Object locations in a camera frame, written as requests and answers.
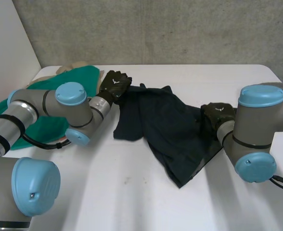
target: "concrete wall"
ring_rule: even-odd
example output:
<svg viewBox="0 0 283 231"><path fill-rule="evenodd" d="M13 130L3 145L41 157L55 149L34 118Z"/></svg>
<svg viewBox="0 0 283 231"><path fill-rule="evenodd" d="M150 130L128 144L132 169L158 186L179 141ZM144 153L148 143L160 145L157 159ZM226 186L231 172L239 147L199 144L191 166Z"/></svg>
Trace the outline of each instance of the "concrete wall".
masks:
<svg viewBox="0 0 283 231"><path fill-rule="evenodd" d="M42 66L264 64L283 80L283 0L13 0Z"/></svg>

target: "black glove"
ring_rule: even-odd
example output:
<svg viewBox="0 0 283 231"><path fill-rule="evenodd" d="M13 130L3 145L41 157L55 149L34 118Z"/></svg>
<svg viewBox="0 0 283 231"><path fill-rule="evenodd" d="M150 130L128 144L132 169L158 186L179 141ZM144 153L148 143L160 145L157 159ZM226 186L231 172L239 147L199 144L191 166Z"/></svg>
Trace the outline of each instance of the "black glove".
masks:
<svg viewBox="0 0 283 231"><path fill-rule="evenodd" d="M128 77L126 73L109 71L100 86L100 92L109 92L113 96L114 101L117 101L126 92L131 83L132 78Z"/></svg>
<svg viewBox="0 0 283 231"><path fill-rule="evenodd" d="M201 106L202 117L210 120L215 132L225 122L235 120L236 113L234 108L228 103L209 103Z"/></svg>

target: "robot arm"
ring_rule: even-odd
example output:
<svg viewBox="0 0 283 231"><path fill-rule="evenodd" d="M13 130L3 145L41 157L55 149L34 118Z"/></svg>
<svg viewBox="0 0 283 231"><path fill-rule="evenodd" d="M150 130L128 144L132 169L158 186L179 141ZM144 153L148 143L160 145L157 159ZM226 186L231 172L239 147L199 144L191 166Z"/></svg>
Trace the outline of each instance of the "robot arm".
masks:
<svg viewBox="0 0 283 231"><path fill-rule="evenodd" d="M217 137L243 180L263 182L276 172L270 148L274 133L282 131L283 90L253 85L241 90L235 120L221 124Z"/></svg>
<svg viewBox="0 0 283 231"><path fill-rule="evenodd" d="M120 72L109 72L100 93L87 100L79 83L69 82L57 90L14 91L8 98L8 109L0 115L0 156L25 133L40 116L65 117L69 123L66 137L75 144L87 145L117 100L129 87L132 79Z"/></svg>
<svg viewBox="0 0 283 231"><path fill-rule="evenodd" d="M57 90L14 91L8 98L8 109L0 115L0 157L40 116L65 117L69 123L66 137L72 143L87 145L131 81L126 74L111 71L100 93L90 101L83 86L75 82ZM60 172L53 162L0 158L0 230L26 231L33 216L52 207L59 189Z"/></svg>

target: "table surface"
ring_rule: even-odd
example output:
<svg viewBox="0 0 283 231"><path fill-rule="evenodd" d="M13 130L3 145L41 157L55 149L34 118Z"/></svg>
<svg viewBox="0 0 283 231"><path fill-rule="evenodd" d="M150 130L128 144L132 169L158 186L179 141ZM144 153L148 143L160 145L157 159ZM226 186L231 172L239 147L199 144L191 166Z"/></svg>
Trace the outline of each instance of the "table surface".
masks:
<svg viewBox="0 0 283 231"><path fill-rule="evenodd" d="M184 103L237 106L242 87L279 79L262 65L102 65L133 77L133 85L170 85ZM37 77L55 74L43 68ZM246 183L220 151L180 190L145 140L113 139L119 108L113 105L88 147L27 148L7 157L53 161L62 177L53 208L34 217L30 231L283 231L283 190L267 181ZM271 154L283 176L283 133Z"/></svg>

